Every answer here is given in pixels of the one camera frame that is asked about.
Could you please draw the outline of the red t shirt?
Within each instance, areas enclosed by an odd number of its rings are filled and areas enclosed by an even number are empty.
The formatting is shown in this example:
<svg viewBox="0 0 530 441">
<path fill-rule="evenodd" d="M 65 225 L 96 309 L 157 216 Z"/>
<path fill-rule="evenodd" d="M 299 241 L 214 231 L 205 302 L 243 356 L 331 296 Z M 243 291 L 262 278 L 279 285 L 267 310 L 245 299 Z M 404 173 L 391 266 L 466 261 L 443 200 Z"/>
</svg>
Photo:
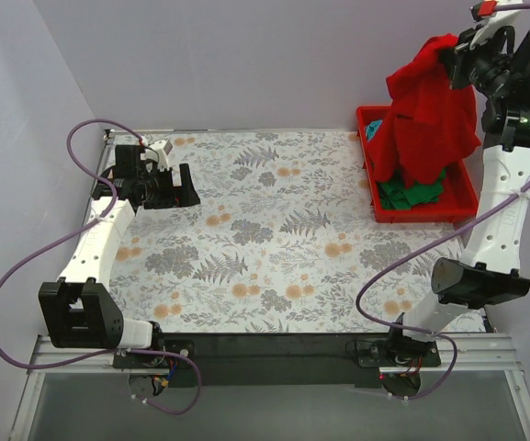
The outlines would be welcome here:
<svg viewBox="0 0 530 441">
<path fill-rule="evenodd" d="M 474 89 L 452 89 L 439 60 L 456 43 L 454 34 L 431 37 L 386 78 L 391 104 L 366 147 L 376 181 L 400 174 L 406 187 L 431 185 L 480 146 Z"/>
</svg>

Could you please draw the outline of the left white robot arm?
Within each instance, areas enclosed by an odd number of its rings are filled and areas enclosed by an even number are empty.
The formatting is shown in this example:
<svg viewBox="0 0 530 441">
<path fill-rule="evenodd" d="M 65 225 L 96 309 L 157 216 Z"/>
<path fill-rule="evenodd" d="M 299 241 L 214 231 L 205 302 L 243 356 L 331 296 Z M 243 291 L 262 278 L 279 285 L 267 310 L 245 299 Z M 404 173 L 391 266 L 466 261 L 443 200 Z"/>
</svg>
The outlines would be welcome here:
<svg viewBox="0 0 530 441">
<path fill-rule="evenodd" d="M 190 169 L 180 164 L 175 185 L 168 155 L 173 145 L 119 145 L 115 163 L 91 195 L 90 219 L 69 264 L 39 289 L 39 305 L 52 343 L 60 348 L 134 349 L 148 368 L 165 359 L 164 342 L 148 321 L 126 318 L 109 294 L 109 279 L 123 236 L 139 209 L 193 207 L 200 198 Z"/>
</svg>

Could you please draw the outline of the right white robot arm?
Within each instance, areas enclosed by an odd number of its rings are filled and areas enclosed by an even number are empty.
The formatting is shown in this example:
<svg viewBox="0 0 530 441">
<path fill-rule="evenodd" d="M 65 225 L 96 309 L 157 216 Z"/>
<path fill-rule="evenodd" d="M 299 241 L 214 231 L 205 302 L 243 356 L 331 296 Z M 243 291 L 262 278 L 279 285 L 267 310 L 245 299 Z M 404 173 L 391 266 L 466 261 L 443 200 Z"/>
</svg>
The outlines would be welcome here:
<svg viewBox="0 0 530 441">
<path fill-rule="evenodd" d="M 450 84 L 472 85 L 486 99 L 484 177 L 477 217 L 457 260 L 438 259 L 432 291 L 389 330 L 388 358 L 407 365 L 428 356 L 435 338 L 456 317 L 525 296 L 519 249 L 530 201 L 530 29 L 515 46 L 513 27 L 464 31 L 440 59 Z"/>
</svg>

